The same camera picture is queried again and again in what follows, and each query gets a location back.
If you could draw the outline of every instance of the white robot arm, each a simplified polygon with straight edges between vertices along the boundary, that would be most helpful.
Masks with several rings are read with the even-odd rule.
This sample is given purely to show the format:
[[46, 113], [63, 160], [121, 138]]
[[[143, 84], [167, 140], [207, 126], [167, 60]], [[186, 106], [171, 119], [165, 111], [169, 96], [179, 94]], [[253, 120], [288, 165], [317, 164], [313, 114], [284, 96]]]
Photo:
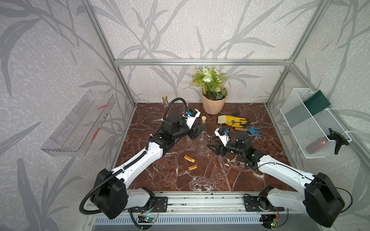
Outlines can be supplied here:
[[[169, 115], [167, 111], [177, 100], [183, 101], [186, 115]], [[187, 109], [182, 98], [176, 98], [168, 105], [161, 127], [147, 140], [147, 145], [124, 164], [108, 171], [103, 169], [96, 177], [94, 188], [84, 197], [79, 210], [83, 214], [103, 212], [109, 219], [114, 219], [121, 211], [133, 207], [149, 210], [154, 206], [154, 194], [148, 189], [128, 189], [133, 180], [151, 163], [161, 158], [175, 144], [175, 140], [183, 136], [195, 139], [205, 130], [205, 126], [195, 125], [200, 116], [197, 109]], [[99, 208], [88, 211], [85, 202], [90, 200]]]
[[[200, 116], [197, 109], [188, 111], [185, 106], [185, 116], [166, 116], [168, 108], [176, 100], [182, 100], [186, 105], [182, 98], [176, 98], [169, 104], [161, 127], [148, 139], [144, 149], [112, 171], [103, 169], [98, 173], [94, 188], [80, 204], [81, 213], [103, 212], [109, 219], [114, 219], [125, 209], [141, 207], [146, 211], [154, 206], [153, 192], [144, 188], [130, 190], [130, 184], [151, 163], [166, 154], [174, 146], [175, 139], [186, 135], [195, 139], [205, 130], [205, 126], [195, 125], [195, 120]], [[343, 209], [344, 201], [326, 175], [300, 171], [254, 149], [250, 137], [244, 137], [244, 132], [236, 133], [235, 142], [230, 141], [225, 128], [217, 128], [215, 135], [214, 139], [219, 143], [208, 147], [216, 155], [225, 156], [227, 152], [238, 154], [250, 168], [269, 174], [297, 190], [292, 192], [265, 188], [258, 196], [258, 207], [262, 211], [267, 211], [271, 206], [290, 208], [307, 213], [320, 225], [330, 227]], [[84, 209], [88, 198], [98, 210]]]
[[235, 142], [229, 140], [225, 128], [217, 128], [215, 135], [218, 144], [208, 147], [216, 155], [225, 156], [227, 152], [238, 154], [250, 168], [269, 174], [297, 190], [292, 192], [265, 188], [258, 197], [261, 210], [266, 211], [270, 205], [285, 207], [306, 213], [320, 225], [331, 227], [344, 208], [344, 201], [337, 188], [325, 174], [303, 172], [254, 149], [251, 137], [245, 132], [237, 132]]

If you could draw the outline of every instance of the yellow glove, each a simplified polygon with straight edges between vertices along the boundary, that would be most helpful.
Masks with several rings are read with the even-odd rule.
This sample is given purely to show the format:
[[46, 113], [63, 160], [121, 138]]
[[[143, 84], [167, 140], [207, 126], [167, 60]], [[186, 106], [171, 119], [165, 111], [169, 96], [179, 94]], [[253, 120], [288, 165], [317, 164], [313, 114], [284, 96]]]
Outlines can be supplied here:
[[238, 127], [238, 128], [242, 128], [243, 126], [241, 124], [244, 125], [247, 122], [248, 121], [245, 118], [240, 118], [240, 117], [235, 117], [235, 116], [228, 116], [228, 115], [218, 116], [218, 121], [217, 121], [217, 123], [225, 123], [229, 126]]

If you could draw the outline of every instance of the clear acrylic shelf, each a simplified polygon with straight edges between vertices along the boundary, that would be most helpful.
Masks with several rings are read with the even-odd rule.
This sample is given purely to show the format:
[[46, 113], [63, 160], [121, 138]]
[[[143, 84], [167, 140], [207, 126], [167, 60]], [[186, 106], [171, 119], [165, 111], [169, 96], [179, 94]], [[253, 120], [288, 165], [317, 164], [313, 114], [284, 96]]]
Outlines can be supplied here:
[[329, 128], [352, 141], [327, 108], [312, 116], [303, 102], [314, 94], [309, 88], [294, 88], [280, 109], [306, 158], [334, 153], [336, 141], [327, 137]]
[[41, 150], [52, 156], [84, 156], [114, 103], [113, 94], [88, 90]]

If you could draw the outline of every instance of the wall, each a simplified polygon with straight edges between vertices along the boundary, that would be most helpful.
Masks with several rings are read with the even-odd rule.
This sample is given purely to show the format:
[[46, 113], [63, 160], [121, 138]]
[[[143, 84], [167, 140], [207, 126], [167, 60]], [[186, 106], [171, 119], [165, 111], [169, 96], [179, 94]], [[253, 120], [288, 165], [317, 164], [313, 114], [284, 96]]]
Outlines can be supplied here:
[[[91, 3], [115, 59], [287, 59], [319, 0]], [[182, 68], [129, 66], [121, 72], [136, 102], [161, 102], [162, 94], [199, 102], [199, 91], [188, 85], [195, 68], [181, 78]], [[266, 102], [281, 70], [225, 67], [231, 79], [226, 101]]]
[[[369, 147], [370, 1], [332, 1], [295, 64], [330, 100], [351, 129]], [[339, 155], [306, 159], [279, 109], [293, 88], [305, 87], [289, 74], [269, 105], [283, 140], [298, 168], [327, 174], [337, 187], [349, 190], [353, 205], [340, 214], [338, 231], [364, 231], [370, 225], [370, 170], [351, 146]], [[339, 190], [346, 206], [348, 195]]]
[[[183, 97], [187, 102], [201, 102], [202, 88], [189, 86], [196, 66], [133, 66], [122, 68], [136, 102], [162, 102], [162, 94], [171, 101]], [[227, 102], [266, 102], [283, 66], [213, 66], [227, 73]]]
[[[79, 1], [0, 1], [0, 230], [76, 230], [132, 111]], [[116, 103], [84, 157], [40, 150], [86, 90]]]

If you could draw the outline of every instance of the marble surface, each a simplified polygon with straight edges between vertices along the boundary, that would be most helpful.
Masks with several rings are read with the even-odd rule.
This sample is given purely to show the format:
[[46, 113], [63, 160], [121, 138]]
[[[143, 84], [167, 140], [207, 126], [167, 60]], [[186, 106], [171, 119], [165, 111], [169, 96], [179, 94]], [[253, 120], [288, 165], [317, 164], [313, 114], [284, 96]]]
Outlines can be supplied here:
[[[262, 127], [263, 136], [253, 137], [254, 148], [289, 164], [264, 104], [226, 103], [217, 115], [206, 114], [201, 103], [189, 103], [188, 106], [198, 109], [201, 116], [207, 117], [206, 132], [210, 136], [207, 137], [208, 143], [216, 143], [211, 137], [214, 130], [221, 126], [217, 124], [219, 115], [240, 112], [240, 117], [251, 122], [250, 126]], [[176, 103], [168, 114], [180, 114], [183, 108], [182, 103]], [[160, 126], [163, 112], [161, 103], [138, 104], [116, 166], [126, 162], [145, 146], [150, 133]], [[220, 157], [210, 149], [205, 153], [198, 153], [198, 145], [198, 138], [189, 141], [183, 137], [167, 154], [147, 167], [133, 181], [130, 189], [146, 187], [152, 191], [261, 191], [270, 185], [282, 190], [292, 190], [278, 179], [248, 168], [239, 156], [228, 153], [226, 157]], [[195, 159], [195, 163], [185, 160], [185, 155]], [[189, 171], [188, 167], [195, 164], [198, 167]]]

